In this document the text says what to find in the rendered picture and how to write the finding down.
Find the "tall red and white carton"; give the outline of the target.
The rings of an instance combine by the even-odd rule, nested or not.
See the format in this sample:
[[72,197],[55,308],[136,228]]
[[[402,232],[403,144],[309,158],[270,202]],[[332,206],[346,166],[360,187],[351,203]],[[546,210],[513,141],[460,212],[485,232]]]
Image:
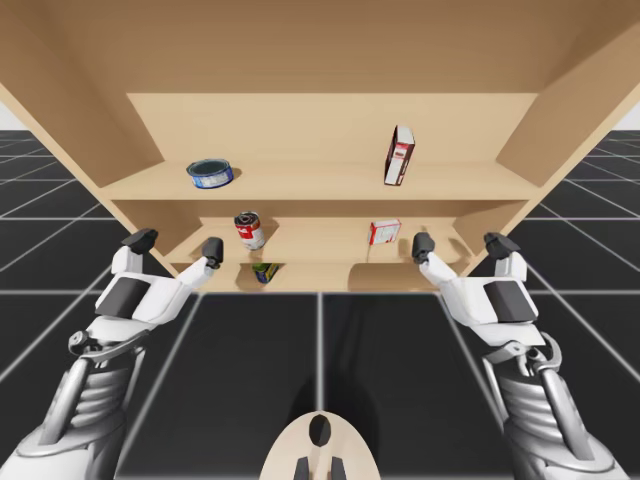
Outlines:
[[415,139],[412,130],[407,126],[397,125],[386,156],[385,185],[402,184],[414,149]]

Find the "red and white can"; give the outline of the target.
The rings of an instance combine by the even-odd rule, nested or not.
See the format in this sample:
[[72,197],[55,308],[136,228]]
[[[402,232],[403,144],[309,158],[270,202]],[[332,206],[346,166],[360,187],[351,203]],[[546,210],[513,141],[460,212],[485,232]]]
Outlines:
[[241,212],[234,218],[234,225],[243,245],[248,250],[259,250],[265,244],[264,231],[260,217],[256,212]]

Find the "pale wooden shelf unit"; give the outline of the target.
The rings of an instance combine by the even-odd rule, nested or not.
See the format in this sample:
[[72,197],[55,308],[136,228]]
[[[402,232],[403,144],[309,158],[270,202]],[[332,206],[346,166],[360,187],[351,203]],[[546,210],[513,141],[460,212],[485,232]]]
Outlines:
[[640,102],[640,0],[0,0],[0,102],[170,272],[222,238],[209,292],[426,291],[417,232],[470,273]]

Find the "small red and white carton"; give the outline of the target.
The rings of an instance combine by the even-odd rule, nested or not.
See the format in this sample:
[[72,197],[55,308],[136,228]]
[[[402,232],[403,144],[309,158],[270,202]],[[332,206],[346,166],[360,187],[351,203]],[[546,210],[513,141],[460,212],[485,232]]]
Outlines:
[[384,244],[394,242],[402,224],[399,219],[379,220],[370,223],[368,244]]

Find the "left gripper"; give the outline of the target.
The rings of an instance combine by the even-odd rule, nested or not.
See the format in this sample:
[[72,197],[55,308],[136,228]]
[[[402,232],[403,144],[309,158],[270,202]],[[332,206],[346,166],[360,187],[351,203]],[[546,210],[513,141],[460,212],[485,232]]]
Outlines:
[[128,340],[174,320],[192,291],[207,283],[224,261],[223,240],[209,237],[200,258],[176,278],[140,274],[143,256],[157,237],[157,230],[143,228],[121,242],[111,263],[115,276],[96,301],[96,318],[88,327],[92,338]]

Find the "blue flat can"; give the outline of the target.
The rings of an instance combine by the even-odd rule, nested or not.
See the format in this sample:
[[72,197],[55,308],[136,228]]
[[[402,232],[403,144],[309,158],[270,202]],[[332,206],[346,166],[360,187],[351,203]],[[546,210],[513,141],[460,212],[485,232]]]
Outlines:
[[203,159],[191,163],[186,172],[198,189],[215,189],[228,185],[234,180],[231,165],[224,159]]

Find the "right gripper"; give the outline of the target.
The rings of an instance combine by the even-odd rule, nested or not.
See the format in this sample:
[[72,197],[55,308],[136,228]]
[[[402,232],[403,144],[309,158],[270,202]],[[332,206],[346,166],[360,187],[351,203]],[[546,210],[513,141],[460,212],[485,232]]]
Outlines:
[[491,347],[509,342],[542,346],[539,312],[525,282],[528,267],[520,247],[505,235],[484,235],[488,256],[495,261],[493,277],[458,277],[436,253],[427,232],[413,237],[411,255],[420,273],[444,297],[450,315]]

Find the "tan robot part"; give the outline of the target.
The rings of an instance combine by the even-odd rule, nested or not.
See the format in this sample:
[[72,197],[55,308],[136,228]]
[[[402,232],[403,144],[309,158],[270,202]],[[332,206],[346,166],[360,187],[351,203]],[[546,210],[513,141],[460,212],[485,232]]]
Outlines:
[[292,421],[278,436],[259,480],[381,480],[360,433],[342,417],[314,411]]

